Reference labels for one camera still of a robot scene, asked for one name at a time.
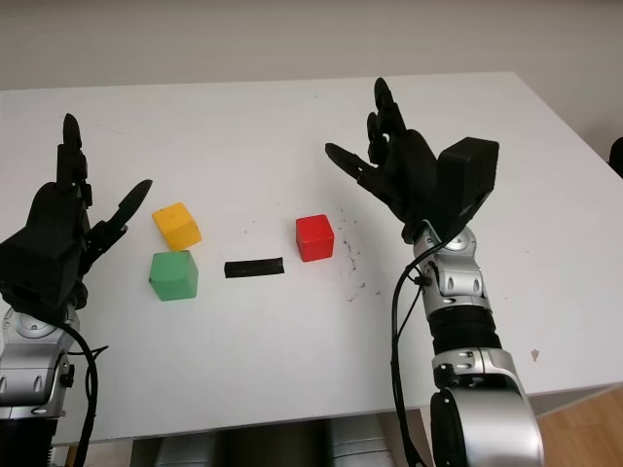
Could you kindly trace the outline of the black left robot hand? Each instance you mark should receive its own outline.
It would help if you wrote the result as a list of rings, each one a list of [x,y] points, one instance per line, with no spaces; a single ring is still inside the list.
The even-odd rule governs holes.
[[[26,279],[21,287],[32,293],[46,312],[60,309],[93,263],[126,234],[129,219],[151,187],[150,179],[139,182],[110,219],[91,225],[87,158],[78,121],[67,113],[62,143],[57,146],[56,179],[37,192],[26,221],[28,244],[39,248],[34,258],[41,276]]]

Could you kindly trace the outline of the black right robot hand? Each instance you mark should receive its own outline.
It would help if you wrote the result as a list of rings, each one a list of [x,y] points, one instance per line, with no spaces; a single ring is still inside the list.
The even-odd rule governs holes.
[[[328,158],[364,190],[384,203],[403,223],[401,236],[413,244],[422,229],[426,205],[434,195],[436,159],[423,136],[408,129],[387,82],[374,84],[376,110],[367,117],[368,158],[334,144]]]

